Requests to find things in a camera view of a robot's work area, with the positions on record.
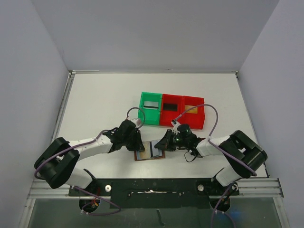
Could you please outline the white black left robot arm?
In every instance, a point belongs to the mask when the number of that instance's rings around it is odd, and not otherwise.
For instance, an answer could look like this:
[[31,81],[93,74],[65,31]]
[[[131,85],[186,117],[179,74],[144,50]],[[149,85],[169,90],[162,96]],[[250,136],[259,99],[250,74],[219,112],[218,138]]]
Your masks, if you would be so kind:
[[45,180],[53,189],[64,184],[85,189],[94,177],[89,171],[76,168],[77,162],[118,151],[122,147],[129,151],[144,151],[140,127],[141,119],[125,119],[119,127],[102,130],[95,138],[77,141],[56,138],[36,160],[34,176]]

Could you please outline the silver card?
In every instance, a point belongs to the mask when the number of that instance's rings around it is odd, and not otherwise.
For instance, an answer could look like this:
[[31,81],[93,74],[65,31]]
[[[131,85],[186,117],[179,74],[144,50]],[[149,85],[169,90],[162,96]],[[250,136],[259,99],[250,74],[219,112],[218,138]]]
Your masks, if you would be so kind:
[[145,109],[153,109],[153,110],[158,110],[159,108],[159,103],[155,101],[144,101],[143,107]]
[[160,140],[154,140],[149,142],[151,158],[159,158],[163,156],[163,151],[161,149],[155,148],[155,145],[159,141]]

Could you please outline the brown leather card holder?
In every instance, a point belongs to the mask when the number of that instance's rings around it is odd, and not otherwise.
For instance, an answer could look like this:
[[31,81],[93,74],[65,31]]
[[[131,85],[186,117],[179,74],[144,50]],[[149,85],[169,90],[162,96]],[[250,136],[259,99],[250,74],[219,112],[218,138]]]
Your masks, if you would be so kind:
[[155,159],[162,159],[165,158],[165,152],[163,151],[163,156],[159,158],[151,158],[150,155],[150,146],[149,142],[143,142],[143,145],[145,147],[145,150],[143,152],[135,151],[134,152],[134,160],[135,161],[145,161],[145,160],[155,160]]

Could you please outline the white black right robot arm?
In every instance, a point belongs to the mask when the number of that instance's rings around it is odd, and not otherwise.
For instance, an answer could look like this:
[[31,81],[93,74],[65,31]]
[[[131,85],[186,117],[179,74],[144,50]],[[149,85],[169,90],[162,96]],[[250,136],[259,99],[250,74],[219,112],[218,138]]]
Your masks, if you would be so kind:
[[223,187],[239,179],[256,176],[257,169],[268,159],[266,152],[241,130],[221,138],[200,138],[188,124],[179,124],[167,130],[154,148],[162,151],[187,150],[195,158],[225,156],[229,165],[213,177],[213,181]]

